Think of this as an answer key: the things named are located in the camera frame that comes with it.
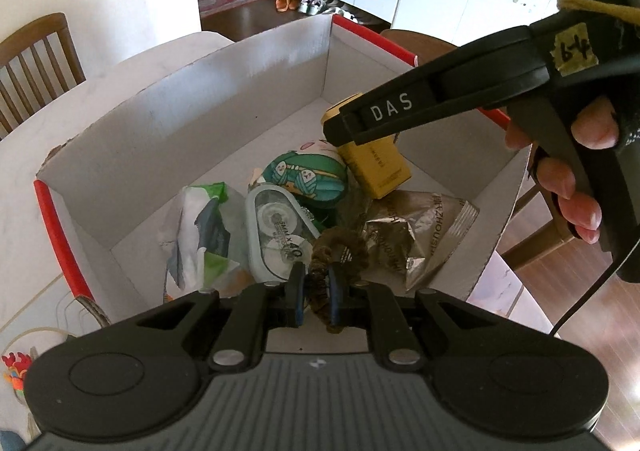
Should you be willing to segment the green cartoon round pouch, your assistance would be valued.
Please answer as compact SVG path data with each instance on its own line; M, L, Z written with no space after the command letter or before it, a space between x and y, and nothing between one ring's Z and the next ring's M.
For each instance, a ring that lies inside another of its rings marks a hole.
M333 206L348 191L347 166L335 152L285 152L265 167L262 178L319 206Z

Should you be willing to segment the wooden chair behind table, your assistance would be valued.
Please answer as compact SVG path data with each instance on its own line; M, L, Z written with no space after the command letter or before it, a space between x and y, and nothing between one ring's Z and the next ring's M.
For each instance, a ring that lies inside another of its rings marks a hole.
M22 26L1 42L1 136L85 80L66 15Z

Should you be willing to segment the red and white cardboard box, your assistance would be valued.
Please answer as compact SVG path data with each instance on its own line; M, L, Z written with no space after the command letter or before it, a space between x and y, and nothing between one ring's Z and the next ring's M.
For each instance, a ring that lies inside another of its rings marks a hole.
M250 173L316 140L328 107L416 64L386 38L329 17L279 26L198 57L116 100L70 135L38 172L51 245L75 296L119 321L160 304L165 257L157 231L167 204L193 182L245 190ZM526 152L497 121L466 112L402 133L408 188L473 203L480 214L433 279L466 298L512 213Z

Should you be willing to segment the orange slippers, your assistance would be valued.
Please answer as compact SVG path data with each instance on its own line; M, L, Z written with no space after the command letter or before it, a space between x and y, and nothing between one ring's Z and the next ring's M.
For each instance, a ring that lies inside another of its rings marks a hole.
M275 0L274 6L276 6L277 12L294 11L299 8L301 0Z

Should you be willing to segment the silver foil snack packet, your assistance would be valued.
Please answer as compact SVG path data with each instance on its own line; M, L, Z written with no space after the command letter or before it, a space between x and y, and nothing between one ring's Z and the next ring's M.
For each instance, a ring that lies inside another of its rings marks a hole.
M433 279L478 215L480 210L467 200L398 190L371 203L362 237L373 265L398 275L410 292Z

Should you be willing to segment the white correction tape dispenser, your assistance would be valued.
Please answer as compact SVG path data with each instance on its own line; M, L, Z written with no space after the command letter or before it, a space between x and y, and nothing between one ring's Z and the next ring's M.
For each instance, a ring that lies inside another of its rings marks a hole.
M320 235L292 193L261 184L245 200L250 272L258 283L286 282L296 263L311 262Z

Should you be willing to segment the white green plastic packet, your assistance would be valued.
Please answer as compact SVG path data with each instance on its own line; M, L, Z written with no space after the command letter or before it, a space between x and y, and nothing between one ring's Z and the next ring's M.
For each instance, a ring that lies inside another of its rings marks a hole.
M225 182L182 188L157 241L166 256L165 301L192 292L233 297L255 283L248 266L244 197Z

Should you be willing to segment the yellow small box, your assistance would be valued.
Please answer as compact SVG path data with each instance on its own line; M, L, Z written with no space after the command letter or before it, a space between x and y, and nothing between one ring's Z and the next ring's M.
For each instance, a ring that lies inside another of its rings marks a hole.
M411 171L393 136L376 139L365 145L356 145L354 141L340 144L338 135L343 130L338 115L342 107L360 96L361 93L352 94L326 110L321 119L322 132L326 141L337 148L363 191L371 198L380 200L408 182Z

